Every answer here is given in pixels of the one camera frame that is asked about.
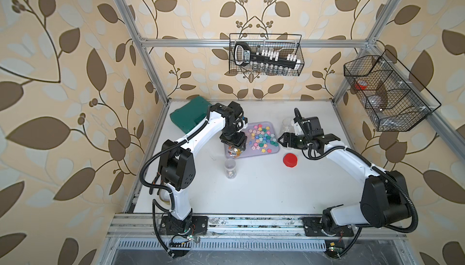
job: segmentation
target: purple tray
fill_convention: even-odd
[[[229,155],[228,153],[228,145],[225,144],[225,154],[226,154],[226,158],[233,158],[233,159],[239,159],[239,158],[246,158],[246,157],[253,157],[253,156],[264,156],[264,155],[270,155],[270,154],[274,154],[274,153],[278,153],[279,152],[279,144],[277,146],[275,145],[271,145],[270,143],[267,143],[268,147],[264,148],[265,150],[268,150],[268,149],[271,149],[271,152],[268,153],[268,152],[265,152],[263,153],[261,151],[262,148],[260,148],[259,150],[253,150],[251,147],[253,146],[253,143],[255,143],[255,139],[251,139],[251,134],[249,132],[249,130],[255,130],[253,127],[256,126],[256,125],[259,125],[259,124],[262,124],[263,127],[270,127],[269,131],[270,131],[270,134],[275,134],[275,137],[276,137],[276,130],[274,129],[273,127],[273,124],[270,123],[270,122],[257,122],[257,123],[249,123],[247,125],[247,128],[243,129],[244,133],[246,134],[247,136],[247,143],[246,143],[246,150],[244,152],[241,153],[241,155],[239,157],[233,157],[231,155]]]

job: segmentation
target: mounting plate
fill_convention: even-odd
[[[208,227],[208,217],[203,217],[203,216],[198,216],[198,217],[192,217],[192,224],[194,225],[194,234],[195,236],[198,235],[206,235],[206,230]],[[171,231],[169,222],[168,222],[168,216],[164,216],[161,218],[161,223],[160,223],[160,231],[166,231],[165,235],[174,235],[174,233]]]
[[[307,237],[328,237],[321,231],[321,217],[307,217],[302,218],[304,223],[305,236]],[[348,226],[340,228],[341,230],[336,233],[335,238],[340,237],[340,232],[342,232],[343,237],[353,237],[353,230]]]

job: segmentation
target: wire basket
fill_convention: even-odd
[[[297,34],[229,34],[229,70],[243,74],[299,76],[304,57]]]
[[[408,71],[409,79],[397,73],[394,63]],[[379,132],[409,131],[441,106],[389,50],[381,56],[367,55],[347,62],[344,76]]]

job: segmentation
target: red lid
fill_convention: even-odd
[[[283,162],[287,167],[294,167],[297,165],[297,156],[292,153],[287,153],[283,158]]]

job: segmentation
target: glass vial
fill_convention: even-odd
[[[225,161],[225,173],[226,177],[233,179],[236,177],[236,161],[234,159],[226,159]]]

